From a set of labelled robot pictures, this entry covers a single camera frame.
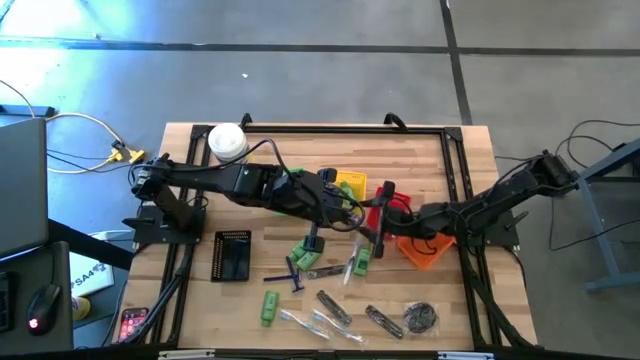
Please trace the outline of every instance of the smartphone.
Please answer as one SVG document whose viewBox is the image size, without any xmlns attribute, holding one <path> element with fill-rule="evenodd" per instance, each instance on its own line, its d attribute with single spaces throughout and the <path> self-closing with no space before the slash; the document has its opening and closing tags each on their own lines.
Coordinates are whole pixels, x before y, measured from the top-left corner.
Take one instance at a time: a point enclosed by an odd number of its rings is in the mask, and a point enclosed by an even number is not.
<svg viewBox="0 0 640 360">
<path fill-rule="evenodd" d="M 127 336 L 133 334 L 133 329 L 140 324 L 147 316 L 149 309 L 147 308 L 128 308 L 122 311 L 120 319 L 120 335 L 118 341 L 122 341 Z"/>
</svg>

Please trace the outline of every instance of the yellow connector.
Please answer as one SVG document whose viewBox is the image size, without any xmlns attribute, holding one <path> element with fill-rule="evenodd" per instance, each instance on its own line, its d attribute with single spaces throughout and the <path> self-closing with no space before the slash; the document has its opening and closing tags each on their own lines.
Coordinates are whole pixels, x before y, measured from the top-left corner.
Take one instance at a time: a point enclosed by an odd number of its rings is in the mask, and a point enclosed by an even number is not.
<svg viewBox="0 0 640 360">
<path fill-rule="evenodd" d="M 109 162 L 118 162 L 124 160 L 124 155 L 118 149 L 111 149 L 111 155 L 109 155 Z"/>
<path fill-rule="evenodd" d="M 144 160 L 144 150 L 129 150 L 129 156 L 131 156 L 129 159 L 129 163 L 131 164 L 142 162 Z"/>
</svg>

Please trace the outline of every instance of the paper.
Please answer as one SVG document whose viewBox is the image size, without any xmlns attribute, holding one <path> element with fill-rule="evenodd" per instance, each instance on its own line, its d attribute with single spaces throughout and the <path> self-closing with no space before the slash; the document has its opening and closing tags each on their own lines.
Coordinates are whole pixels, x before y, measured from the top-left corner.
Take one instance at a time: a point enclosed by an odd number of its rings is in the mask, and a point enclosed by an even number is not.
<svg viewBox="0 0 640 360">
<path fill-rule="evenodd" d="M 96 233 L 98 240 L 107 239 L 106 232 Z M 71 295 L 83 296 L 113 285 L 113 269 L 98 260 L 69 253 Z"/>
</svg>

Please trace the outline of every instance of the wooden tabletop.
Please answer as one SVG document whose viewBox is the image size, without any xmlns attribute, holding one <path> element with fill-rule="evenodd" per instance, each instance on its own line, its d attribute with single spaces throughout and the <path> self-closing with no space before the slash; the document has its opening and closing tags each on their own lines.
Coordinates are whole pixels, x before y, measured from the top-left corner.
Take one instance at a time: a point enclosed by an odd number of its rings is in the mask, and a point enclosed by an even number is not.
<svg viewBox="0 0 640 360">
<path fill-rule="evenodd" d="M 160 153 L 184 162 L 193 124 L 167 124 Z M 498 174 L 489 131 L 485 126 L 462 127 L 465 151 L 475 193 L 487 189 Z M 384 180 L 396 183 L 399 192 L 412 198 L 417 210 L 422 203 L 449 201 L 444 178 L 440 142 L 430 135 L 354 135 L 354 134 L 251 134 L 251 144 L 272 138 L 286 165 L 315 172 L 319 168 L 367 174 L 367 197 L 373 197 Z M 264 146 L 252 162 L 276 163 L 272 150 Z M 212 157 L 212 164 L 217 163 Z M 459 175 L 457 161 L 454 161 Z M 305 280 L 305 290 L 293 294 L 289 281 L 263 283 L 262 278 L 287 274 L 284 257 L 309 231 L 308 222 L 279 216 L 263 209 L 235 205 L 219 194 L 206 193 L 210 204 L 202 242 L 196 247 L 184 321 L 181 348 L 250 349 L 359 349 L 340 335 L 327 341 L 303 329 L 297 323 L 276 318 L 270 328 L 260 321 L 266 290 L 280 293 L 279 309 L 292 310 L 309 317 L 313 309 L 329 314 L 316 299 L 325 290 L 353 317 L 350 329 L 360 333 L 371 350 L 464 350 L 472 349 L 471 332 L 462 285 L 460 264 L 455 248 L 450 248 L 428 271 L 418 271 L 392 244 L 382 259 L 372 259 L 366 277 L 352 276 L 347 286 L 342 277 Z M 211 283 L 211 259 L 214 232 L 251 230 L 250 280 L 242 283 Z M 326 247 L 314 267 L 344 264 L 349 258 L 351 233 L 321 230 Z M 158 297 L 167 252 L 166 245 L 152 245 L 137 255 L 129 273 L 122 309 L 151 307 Z M 497 303 L 521 334 L 535 343 L 536 337 L 527 295 L 518 263 L 501 248 L 487 249 L 493 293 Z M 182 253 L 178 254 L 179 263 Z M 174 299 L 169 303 L 164 335 L 173 318 Z M 364 313 L 372 304 L 399 324 L 405 308 L 414 302 L 427 302 L 437 312 L 436 325 L 426 333 L 407 334 L 397 340 L 372 322 Z M 478 298 L 483 334 L 489 338 L 486 312 Z"/>
</svg>

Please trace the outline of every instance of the computer mouse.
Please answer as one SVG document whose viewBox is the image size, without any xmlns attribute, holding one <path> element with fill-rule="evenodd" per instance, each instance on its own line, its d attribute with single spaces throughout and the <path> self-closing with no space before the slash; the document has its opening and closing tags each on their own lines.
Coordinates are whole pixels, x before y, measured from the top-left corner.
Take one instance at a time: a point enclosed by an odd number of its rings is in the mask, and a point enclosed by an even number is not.
<svg viewBox="0 0 640 360">
<path fill-rule="evenodd" d="M 60 286 L 49 284 L 41 287 L 31 298 L 27 310 L 27 329 L 31 335 L 44 335 L 56 321 L 56 303 L 60 296 Z"/>
</svg>

